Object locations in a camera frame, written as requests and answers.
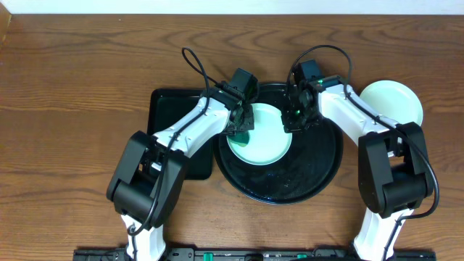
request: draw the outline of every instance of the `rectangular black tray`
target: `rectangular black tray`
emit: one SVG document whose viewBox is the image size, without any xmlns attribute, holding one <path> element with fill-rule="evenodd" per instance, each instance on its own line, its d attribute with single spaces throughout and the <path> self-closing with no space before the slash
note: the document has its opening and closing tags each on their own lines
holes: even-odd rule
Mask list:
<svg viewBox="0 0 464 261">
<path fill-rule="evenodd" d="M 152 92 L 147 133 L 165 130 L 195 108 L 201 89 L 160 88 Z M 190 160 L 187 180 L 205 180 L 212 172 L 212 140 L 205 143 Z"/>
</svg>

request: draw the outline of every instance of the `black tray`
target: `black tray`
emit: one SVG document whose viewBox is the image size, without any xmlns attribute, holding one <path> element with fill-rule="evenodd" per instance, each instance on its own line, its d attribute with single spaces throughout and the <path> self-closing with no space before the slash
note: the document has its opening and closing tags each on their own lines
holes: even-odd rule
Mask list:
<svg viewBox="0 0 464 261">
<path fill-rule="evenodd" d="M 261 85 L 257 103 L 283 109 L 284 83 Z M 245 195 L 270 204 L 297 203 L 323 190 L 335 176 L 343 153 L 343 135 L 330 120 L 294 133 L 287 153 L 269 165 L 239 159 L 225 136 L 216 136 L 216 162 L 227 180 Z"/>
<path fill-rule="evenodd" d="M 195 108 L 202 90 L 154 90 L 150 101 L 147 133 L 153 135 L 165 130 Z M 212 141 L 209 140 L 192 156 L 186 174 L 187 180 L 205 180 L 212 172 Z"/>
</svg>

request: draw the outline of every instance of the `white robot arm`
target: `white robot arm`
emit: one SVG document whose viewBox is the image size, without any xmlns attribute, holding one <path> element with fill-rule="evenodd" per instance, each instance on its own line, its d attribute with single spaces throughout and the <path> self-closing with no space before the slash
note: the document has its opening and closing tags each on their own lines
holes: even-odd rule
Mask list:
<svg viewBox="0 0 464 261">
<path fill-rule="evenodd" d="M 411 215 L 422 199 L 431 195 L 433 186 L 428 173 L 417 161 L 417 155 L 376 120 L 381 119 L 404 133 L 426 155 L 421 128 L 415 123 L 398 125 L 396 121 L 379 115 L 356 96 L 351 86 L 347 86 L 345 92 L 340 77 L 320 76 L 313 60 L 299 64 L 295 82 L 296 85 L 291 86 L 287 93 L 289 108 L 282 116 L 285 131 L 302 131 L 318 124 L 324 117 L 332 120 L 358 145 L 358 185 L 368 209 L 354 247 L 361 259 L 382 260 L 384 247 L 398 218 Z M 127 252 L 131 257 L 136 254 L 138 261 L 157 261 L 162 256 L 166 247 L 162 224 L 177 202 L 189 158 L 218 133 L 253 129 L 252 109 L 246 109 L 250 97 L 244 94 L 250 94 L 249 90 L 256 86 L 256 78 L 239 69 L 229 84 L 213 89 L 208 105 L 207 98 L 203 97 L 191 112 L 168 129 L 152 137 L 142 132 L 131 137 L 107 190 L 107 198 L 114 202 L 126 227 L 138 229 L 143 220 L 149 219 L 149 228 L 135 238 L 129 237 Z M 348 100 L 347 93 L 375 119 Z M 192 122 L 199 113 L 202 115 Z M 186 123 L 191 124 L 178 133 Z M 162 169 L 162 159 L 168 152 L 164 178 L 152 180 L 151 174 Z M 389 157 L 393 156 L 404 156 L 405 163 L 391 167 Z M 140 180 L 148 183 L 150 189 L 139 186 Z M 153 198 L 159 182 L 162 186 L 158 207 L 150 216 L 149 210 L 155 203 Z M 137 253 L 133 252 L 132 242 L 136 243 Z M 389 245 L 387 257 L 393 255 L 392 248 L 393 243 Z"/>
</svg>

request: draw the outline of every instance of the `wood grain surface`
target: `wood grain surface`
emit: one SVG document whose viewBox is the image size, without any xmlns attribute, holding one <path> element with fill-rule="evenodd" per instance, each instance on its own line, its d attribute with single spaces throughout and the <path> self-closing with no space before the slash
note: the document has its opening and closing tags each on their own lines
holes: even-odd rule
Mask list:
<svg viewBox="0 0 464 261">
<path fill-rule="evenodd" d="M 12 16 L 8 10 L 0 3 L 0 48 L 7 37 L 8 25 Z"/>
<path fill-rule="evenodd" d="M 130 135 L 146 130 L 151 92 L 203 88 L 182 46 L 213 78 L 242 67 L 268 81 L 283 80 L 317 44 L 351 54 L 358 91 L 392 79 L 419 96 L 442 200 L 431 217 L 407 221 L 395 247 L 462 259 L 464 17 L 15 15 L 0 52 L 0 260 L 71 260 L 77 248 L 127 243 L 105 191 Z M 327 75 L 347 73 L 334 51 L 312 57 Z M 347 246 L 364 211 L 357 148 L 345 136 L 336 177 L 300 204 L 249 199 L 217 166 L 206 181 L 186 181 L 165 239 L 204 248 Z"/>
</svg>

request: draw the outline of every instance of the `plastic dish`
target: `plastic dish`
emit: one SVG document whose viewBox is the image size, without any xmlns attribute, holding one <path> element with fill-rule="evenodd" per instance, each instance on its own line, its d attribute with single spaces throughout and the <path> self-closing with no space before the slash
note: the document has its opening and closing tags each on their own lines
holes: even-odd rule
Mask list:
<svg viewBox="0 0 464 261">
<path fill-rule="evenodd" d="M 415 122 L 422 125 L 421 102 L 414 92 L 402 83 L 392 80 L 371 83 L 362 91 L 360 98 L 380 114 L 398 123 Z"/>
<path fill-rule="evenodd" d="M 239 146 L 227 142 L 232 152 L 246 163 L 267 165 L 282 158 L 290 148 L 291 133 L 283 131 L 281 111 L 269 104 L 252 104 L 254 130 L 250 130 L 249 143 Z"/>
</svg>

